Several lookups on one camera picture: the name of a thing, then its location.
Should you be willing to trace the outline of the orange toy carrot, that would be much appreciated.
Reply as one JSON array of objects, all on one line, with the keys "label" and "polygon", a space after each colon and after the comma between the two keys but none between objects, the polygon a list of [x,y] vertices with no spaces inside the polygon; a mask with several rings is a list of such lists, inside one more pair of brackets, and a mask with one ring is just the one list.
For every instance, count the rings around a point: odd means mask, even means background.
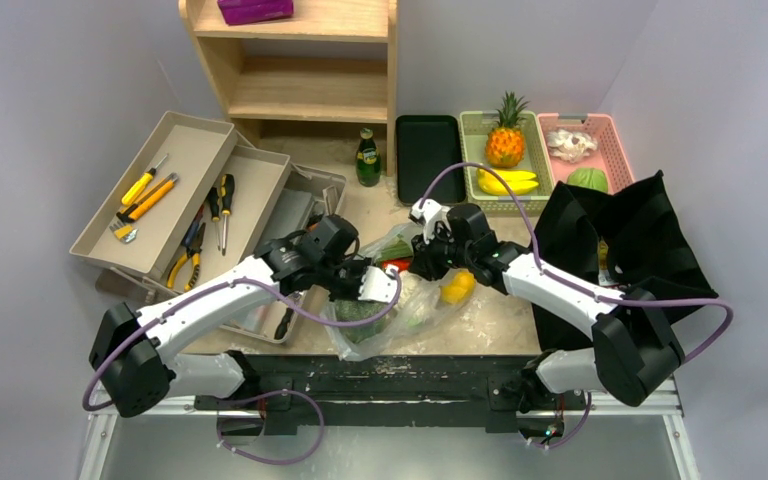
[{"label": "orange toy carrot", "polygon": [[391,259],[384,261],[381,266],[384,269],[395,268],[398,272],[407,271],[412,263],[410,258]]}]

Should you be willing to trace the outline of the black fabric tote bag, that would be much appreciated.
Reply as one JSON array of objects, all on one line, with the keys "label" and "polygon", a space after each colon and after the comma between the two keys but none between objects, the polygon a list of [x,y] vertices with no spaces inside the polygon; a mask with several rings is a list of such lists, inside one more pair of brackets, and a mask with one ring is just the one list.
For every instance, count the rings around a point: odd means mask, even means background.
[{"label": "black fabric tote bag", "polygon": [[658,300],[718,295],[681,230],[662,172],[615,194],[559,182],[535,233],[542,261],[587,282],[599,281],[605,244],[609,275],[623,287]]}]

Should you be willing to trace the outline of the green netted toy melon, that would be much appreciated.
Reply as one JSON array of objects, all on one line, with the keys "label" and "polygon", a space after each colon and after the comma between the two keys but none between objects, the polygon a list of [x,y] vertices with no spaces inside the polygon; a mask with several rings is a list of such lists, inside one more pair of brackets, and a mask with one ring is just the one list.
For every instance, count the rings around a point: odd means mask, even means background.
[{"label": "green netted toy melon", "polygon": [[[356,322],[366,320],[380,311],[386,305],[374,301],[352,301],[338,300],[334,303],[335,318],[337,322]],[[390,323],[390,315],[387,314],[375,322],[366,323],[362,326],[339,328],[340,333],[351,343],[361,343],[382,333]]]}]

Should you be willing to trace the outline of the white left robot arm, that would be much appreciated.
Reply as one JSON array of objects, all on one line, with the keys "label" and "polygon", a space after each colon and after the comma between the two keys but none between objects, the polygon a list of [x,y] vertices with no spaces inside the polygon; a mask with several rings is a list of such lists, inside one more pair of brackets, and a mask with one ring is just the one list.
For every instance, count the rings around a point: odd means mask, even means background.
[{"label": "white left robot arm", "polygon": [[82,399],[88,412],[114,407],[124,418],[162,400],[211,396],[244,409],[257,399],[260,377],[239,353],[187,354],[185,348],[220,325],[276,301],[325,324],[291,295],[314,286],[333,300],[380,303],[393,309],[402,289],[398,271],[348,255],[356,228],[338,215],[311,231],[297,231],[260,245],[218,277],[165,302],[133,310],[120,304],[102,318],[89,355],[94,370]]}]

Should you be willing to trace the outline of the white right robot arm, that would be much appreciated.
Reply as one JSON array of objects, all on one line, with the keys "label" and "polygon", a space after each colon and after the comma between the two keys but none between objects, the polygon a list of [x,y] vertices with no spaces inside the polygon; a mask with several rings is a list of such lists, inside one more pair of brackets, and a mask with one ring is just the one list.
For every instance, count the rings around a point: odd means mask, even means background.
[{"label": "white right robot arm", "polygon": [[645,289],[622,292],[588,283],[538,258],[534,250],[498,240],[475,204],[414,203],[410,219],[422,231],[412,240],[411,273],[439,280],[455,269],[497,292],[532,303],[585,335],[578,350],[549,349],[530,360],[518,380],[503,386],[522,413],[560,394],[597,390],[627,406],[641,405],[681,366],[686,355]]}]

